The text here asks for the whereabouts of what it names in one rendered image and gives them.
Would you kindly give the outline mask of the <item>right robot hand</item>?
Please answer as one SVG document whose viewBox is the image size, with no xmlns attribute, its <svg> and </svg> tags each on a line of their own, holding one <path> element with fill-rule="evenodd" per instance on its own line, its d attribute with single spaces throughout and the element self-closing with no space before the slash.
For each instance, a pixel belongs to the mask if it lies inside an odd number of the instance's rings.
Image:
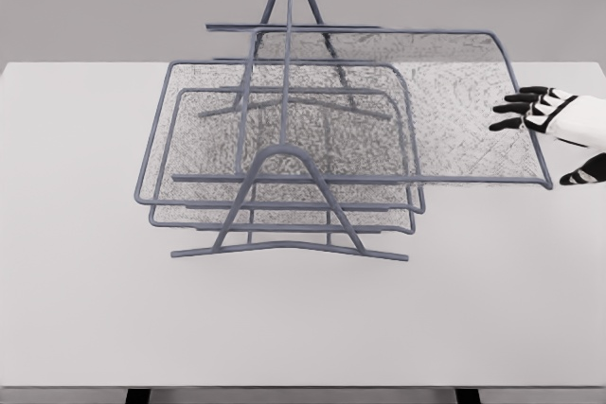
<svg viewBox="0 0 606 404">
<path fill-rule="evenodd" d="M 598 154 L 561 176 L 561 185 L 606 182 L 606 99 L 573 95 L 544 86 L 522 87 L 492 110 L 510 114 L 489 125 L 491 132 L 527 129 L 571 145 L 596 149 Z"/>
</svg>

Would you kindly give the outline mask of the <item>large grey mesh tray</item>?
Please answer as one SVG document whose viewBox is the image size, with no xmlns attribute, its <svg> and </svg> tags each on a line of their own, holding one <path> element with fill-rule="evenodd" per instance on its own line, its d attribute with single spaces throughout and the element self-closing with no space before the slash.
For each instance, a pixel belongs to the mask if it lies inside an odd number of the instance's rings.
<svg viewBox="0 0 606 404">
<path fill-rule="evenodd" d="M 236 103 L 336 183 L 551 188 L 533 132 L 489 129 L 516 86 L 486 31 L 265 26 Z"/>
</svg>

